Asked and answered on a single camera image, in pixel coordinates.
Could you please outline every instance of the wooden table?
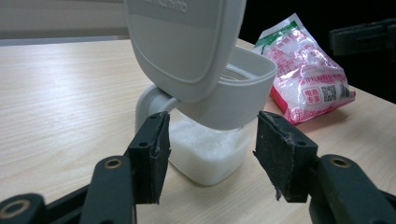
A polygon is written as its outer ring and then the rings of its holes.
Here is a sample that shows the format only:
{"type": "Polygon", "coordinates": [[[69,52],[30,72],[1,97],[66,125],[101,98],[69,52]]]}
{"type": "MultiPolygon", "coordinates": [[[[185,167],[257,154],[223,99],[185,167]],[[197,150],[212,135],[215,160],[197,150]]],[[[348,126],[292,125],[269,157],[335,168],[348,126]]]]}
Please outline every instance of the wooden table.
{"type": "MultiPolygon", "coordinates": [[[[1,47],[0,78],[0,201],[35,192],[50,203],[87,185],[134,138],[136,100],[151,85],[129,40],[1,47]]],[[[396,194],[396,105],[350,89],[356,101],[297,127],[319,156],[348,157],[396,194]]],[[[271,99],[264,109],[280,114],[271,99]]],[[[138,205],[138,223],[311,223],[309,201],[276,201],[252,150],[212,187],[169,165],[160,205],[138,205]]]]}

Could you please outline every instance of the white powder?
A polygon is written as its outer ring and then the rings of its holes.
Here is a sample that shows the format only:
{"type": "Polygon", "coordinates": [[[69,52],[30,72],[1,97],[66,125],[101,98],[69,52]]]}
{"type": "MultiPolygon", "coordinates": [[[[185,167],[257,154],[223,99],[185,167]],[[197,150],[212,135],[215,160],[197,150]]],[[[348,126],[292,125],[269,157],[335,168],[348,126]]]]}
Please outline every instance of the white powder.
{"type": "Polygon", "coordinates": [[[193,181],[214,185],[232,174],[245,159],[255,136],[256,122],[230,131],[218,131],[171,113],[170,161],[193,181]]]}

